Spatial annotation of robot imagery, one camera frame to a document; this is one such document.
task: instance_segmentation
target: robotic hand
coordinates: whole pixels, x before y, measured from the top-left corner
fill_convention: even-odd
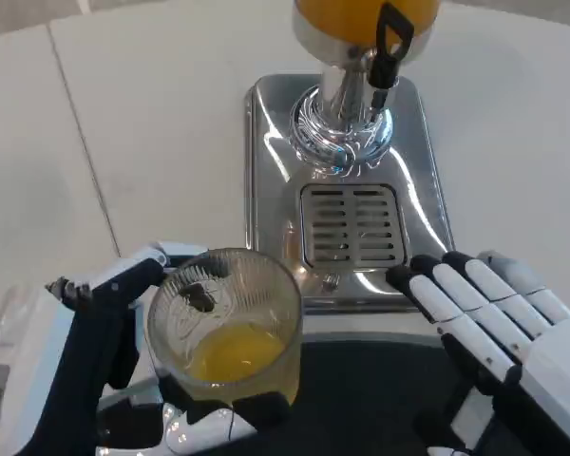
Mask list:
[[[451,422],[418,430],[431,456],[467,455],[493,418],[535,456],[570,455],[570,310],[519,261],[416,256],[387,272],[473,388]]]
[[[161,242],[88,281],[7,293],[0,316],[0,456],[174,456],[277,426],[289,413],[278,393],[135,410],[154,419],[152,447],[117,449],[98,434],[104,386],[126,388],[140,357],[138,299],[206,248]],[[135,421],[139,414],[131,418]]]

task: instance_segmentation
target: orange juice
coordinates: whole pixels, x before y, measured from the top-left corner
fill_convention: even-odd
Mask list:
[[[207,334],[194,351],[188,373],[207,383],[232,383],[264,371],[285,351],[285,344],[259,326],[238,323],[224,325]],[[297,369],[265,374],[248,395],[278,390],[292,404],[297,394]]]
[[[440,0],[390,0],[419,35],[430,28]],[[385,0],[296,0],[299,11],[316,28],[347,43],[375,46],[378,15]]]

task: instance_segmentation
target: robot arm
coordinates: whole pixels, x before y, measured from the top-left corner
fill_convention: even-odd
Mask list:
[[[450,428],[474,449],[492,416],[536,455],[570,454],[570,310],[520,262],[493,252],[417,256],[387,273],[436,327],[475,389]],[[435,442],[452,447],[451,435]]]

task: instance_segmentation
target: drip tray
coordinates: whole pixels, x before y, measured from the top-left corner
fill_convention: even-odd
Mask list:
[[[307,185],[302,227],[304,258],[313,268],[387,269],[406,259],[397,203],[386,185]]]
[[[290,143],[293,107],[318,82],[318,75],[267,76],[249,93],[247,247],[289,268],[307,313],[413,310],[386,283],[386,270],[453,249],[416,88],[400,78],[392,141],[379,161],[326,174]]]

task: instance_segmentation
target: clear glass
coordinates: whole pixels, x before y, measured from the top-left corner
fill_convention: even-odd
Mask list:
[[[184,264],[157,291],[148,314],[150,345],[194,399],[231,403],[297,393],[302,299],[278,262],[246,249],[209,251]]]
[[[378,14],[385,0],[295,0],[299,11],[316,28],[333,38],[361,47],[375,46]],[[437,17],[440,0],[390,0],[414,25],[427,31]],[[388,38],[389,43],[394,35]]]

